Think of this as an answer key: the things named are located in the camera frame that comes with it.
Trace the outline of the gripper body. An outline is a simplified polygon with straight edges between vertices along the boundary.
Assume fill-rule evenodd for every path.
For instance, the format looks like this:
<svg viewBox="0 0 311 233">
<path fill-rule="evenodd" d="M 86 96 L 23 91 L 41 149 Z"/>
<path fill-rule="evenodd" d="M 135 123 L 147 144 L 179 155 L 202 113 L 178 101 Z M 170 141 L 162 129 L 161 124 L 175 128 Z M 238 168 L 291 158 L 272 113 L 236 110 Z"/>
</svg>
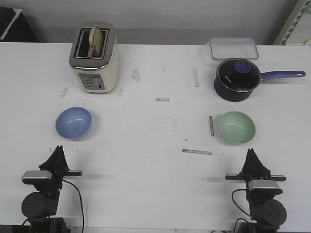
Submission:
<svg viewBox="0 0 311 233">
<path fill-rule="evenodd" d="M 247 201 L 266 201 L 273 199 L 276 195 L 281 195 L 283 190 L 279 188 L 279 190 L 269 190 L 269 189 L 255 189 L 252 191 L 248 190 L 248 182 L 251 180 L 273 180 L 277 182 L 286 181 L 286 177 L 282 175 L 272 175 L 272 176 L 263 176 L 263 177 L 255 177 L 255 176 L 246 176 L 237 173 L 227 173 L 225 175 L 226 180 L 233 181 L 244 181 L 246 184 L 246 199 Z"/>
<path fill-rule="evenodd" d="M 65 172 L 40 170 L 39 172 L 40 176 L 36 178 L 36 190 L 46 196 L 59 196 L 63 177 L 78 177 L 82 175 L 81 170 L 68 170 Z"/>
</svg>

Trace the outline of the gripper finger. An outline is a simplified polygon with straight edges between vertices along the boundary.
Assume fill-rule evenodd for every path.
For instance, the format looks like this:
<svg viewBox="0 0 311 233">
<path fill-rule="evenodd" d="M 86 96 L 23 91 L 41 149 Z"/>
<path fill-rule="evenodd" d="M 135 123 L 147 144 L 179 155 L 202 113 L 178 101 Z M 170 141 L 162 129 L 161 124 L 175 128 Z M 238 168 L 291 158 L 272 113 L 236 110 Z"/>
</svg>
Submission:
<svg viewBox="0 0 311 233">
<path fill-rule="evenodd" d="M 59 170 L 59 150 L 60 146 L 57 146 L 51 156 L 48 158 L 48 160 L 43 164 L 39 165 L 40 170 L 47 170 L 50 172 L 55 172 Z"/>
<path fill-rule="evenodd" d="M 69 171 L 69 167 L 66 162 L 63 146 L 60 146 L 60 167 L 61 167 L 61 171 Z"/>
<path fill-rule="evenodd" d="M 251 149 L 252 171 L 255 176 L 271 176 L 271 172 L 267 169 L 257 157 L 254 149 Z"/>
<path fill-rule="evenodd" d="M 251 153 L 251 149 L 248 149 L 244 165 L 243 165 L 242 170 L 239 174 L 241 174 L 241 175 L 249 175 L 250 174 L 250 172 L 251 172 L 251 161 L 252 161 L 252 153 Z"/>
</svg>

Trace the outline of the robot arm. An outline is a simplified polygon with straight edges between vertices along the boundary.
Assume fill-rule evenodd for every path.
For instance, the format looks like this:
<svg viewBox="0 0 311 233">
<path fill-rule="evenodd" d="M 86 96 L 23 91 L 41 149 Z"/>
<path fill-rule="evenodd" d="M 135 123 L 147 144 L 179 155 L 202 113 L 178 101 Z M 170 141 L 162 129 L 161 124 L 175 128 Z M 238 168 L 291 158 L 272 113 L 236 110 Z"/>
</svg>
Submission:
<svg viewBox="0 0 311 233">
<path fill-rule="evenodd" d="M 254 149 L 248 149 L 246 159 L 240 173 L 227 173 L 226 180 L 244 181 L 246 188 L 246 200 L 248 201 L 249 212 L 242 210 L 234 200 L 234 194 L 240 189 L 231 193 L 233 203 L 250 220 L 238 218 L 236 222 L 243 222 L 237 227 L 234 226 L 234 233 L 276 233 L 279 227 L 285 223 L 287 212 L 284 205 L 274 199 L 276 195 L 283 193 L 277 182 L 283 182 L 286 177 L 283 175 L 272 175 L 257 157 Z"/>
<path fill-rule="evenodd" d="M 78 177 L 81 170 L 71 170 L 62 146 L 57 146 L 39 170 L 28 170 L 21 177 L 24 184 L 33 185 L 35 192 L 27 195 L 21 211 L 30 223 L 30 233 L 70 233 L 62 217 L 55 217 L 63 183 L 71 184 L 64 177 Z"/>
</svg>

